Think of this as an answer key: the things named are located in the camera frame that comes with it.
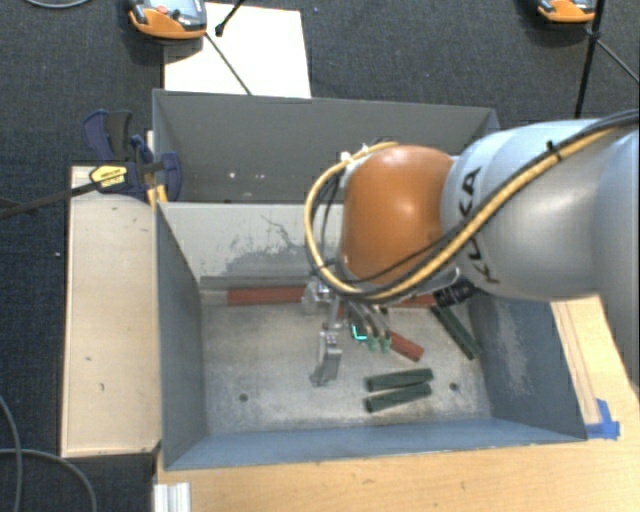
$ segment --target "metal object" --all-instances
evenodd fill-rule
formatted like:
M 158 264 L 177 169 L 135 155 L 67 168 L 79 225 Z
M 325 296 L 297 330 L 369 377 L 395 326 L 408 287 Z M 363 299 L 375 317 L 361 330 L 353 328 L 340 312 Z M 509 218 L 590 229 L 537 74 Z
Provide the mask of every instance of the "metal object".
M 324 386 L 338 377 L 342 357 L 342 349 L 338 346 L 338 329 L 342 327 L 338 319 L 340 303 L 340 297 L 333 298 L 326 329 L 320 331 L 318 365 L 309 377 L 314 386 Z

